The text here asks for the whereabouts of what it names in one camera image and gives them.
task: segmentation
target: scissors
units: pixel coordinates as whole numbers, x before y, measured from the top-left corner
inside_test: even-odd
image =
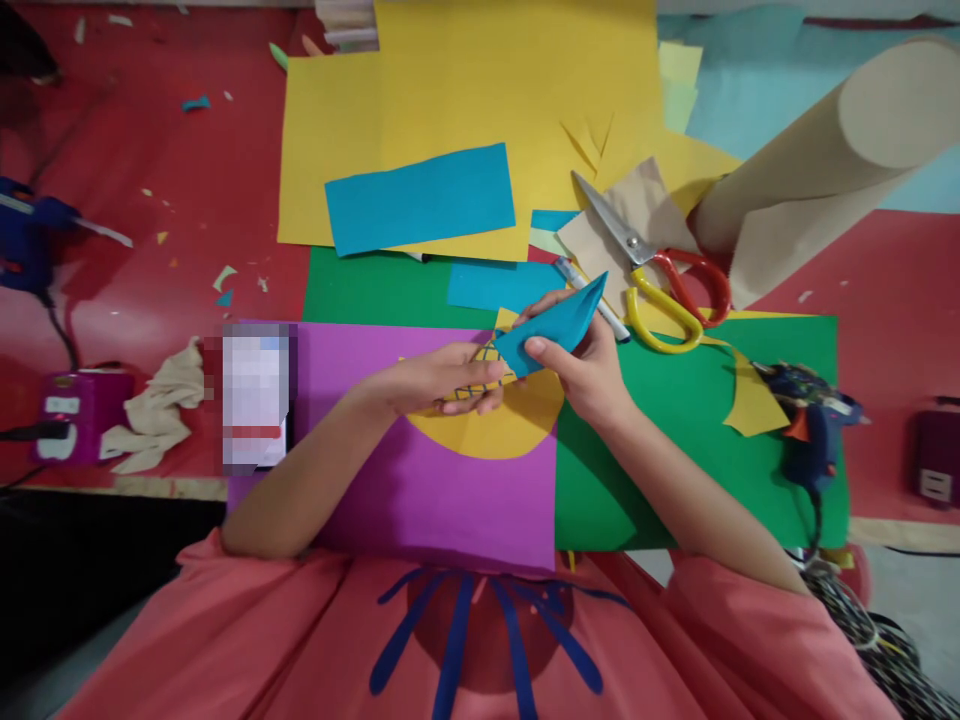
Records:
[[[703,329],[716,327],[726,320],[727,315],[730,313],[730,281],[727,280],[727,276],[720,268],[702,255],[678,250],[676,248],[658,250],[653,247],[640,236],[640,233],[624,222],[617,211],[613,209],[610,203],[608,203],[590,183],[584,180],[577,172],[574,172],[573,175],[577,178],[580,188],[583,190],[584,195],[587,196],[593,209],[596,210],[600,220],[603,221],[603,224],[613,236],[614,240],[623,248],[623,251],[630,259],[632,269],[631,277],[637,284],[637,287],[643,290],[644,295],[647,296],[650,302],[679,322],[681,327],[686,330],[687,337],[686,340],[679,345],[658,340],[653,333],[647,329],[646,325],[643,324],[643,320],[640,317],[640,295],[637,287],[627,288],[627,316],[630,319],[630,324],[633,326],[633,329],[636,330],[637,334],[647,345],[658,352],[677,355],[693,350],[700,344],[700,340],[703,338]],[[643,271],[643,266],[651,260],[659,265],[666,273],[670,281],[670,289],[673,290],[676,300],[647,279],[646,273]],[[686,286],[683,284],[683,279],[680,277],[680,273],[677,271],[675,264],[678,262],[689,263],[690,265],[701,268],[705,276],[710,279],[715,291],[714,297],[717,299],[717,305],[714,307],[713,314],[709,320],[705,318],[697,308],[696,302],[694,302]]]

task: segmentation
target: cloth rag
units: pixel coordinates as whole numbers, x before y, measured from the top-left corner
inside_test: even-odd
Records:
[[[164,360],[146,390],[123,404],[130,427],[117,425],[103,435],[104,450],[130,453],[113,472],[128,475],[155,468],[167,450],[190,436],[177,406],[195,408],[203,402],[199,341],[191,338],[186,348]]]

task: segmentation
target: green paper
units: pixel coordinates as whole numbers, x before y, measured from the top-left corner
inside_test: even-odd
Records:
[[[270,54],[273,55],[273,59],[277,61],[277,65],[282,67],[284,72],[287,72],[287,68],[290,65],[287,54],[273,43],[270,43]]]
[[[832,317],[729,320],[710,335],[751,360],[784,360],[837,379],[837,321]],[[663,432],[730,491],[784,546],[807,546],[813,511],[803,490],[779,472],[780,431],[742,437],[723,425],[734,392],[734,358],[701,345],[664,355],[638,341],[620,348],[623,379],[634,400]],[[856,432],[850,428],[845,432]],[[662,548],[676,543],[596,433],[564,404],[557,449],[556,543],[562,550]],[[823,497],[823,546],[846,542],[850,516],[843,453]]]
[[[304,322],[486,329],[497,314],[447,305],[451,261],[420,263],[404,253],[338,258],[334,248],[310,253]]]
[[[693,106],[697,103],[697,89],[669,78],[663,80],[664,124],[668,130],[684,135],[690,124]]]

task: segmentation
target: pink paper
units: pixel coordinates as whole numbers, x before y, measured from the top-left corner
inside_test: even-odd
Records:
[[[300,323],[297,438],[348,388],[399,357],[450,342],[482,342],[489,332]],[[556,460],[556,427],[523,457],[479,460],[447,450],[400,419],[360,470],[318,544],[475,570],[552,572]],[[231,478],[228,510],[260,477]]]

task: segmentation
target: blue glue gun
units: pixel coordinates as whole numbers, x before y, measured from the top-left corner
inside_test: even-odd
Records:
[[[0,177],[0,286],[46,296],[53,282],[47,231],[71,230],[80,213],[57,200],[36,200],[23,183]]]
[[[790,416],[784,477],[810,493],[822,494],[837,474],[840,431],[868,424],[863,407],[803,365],[752,363]]]

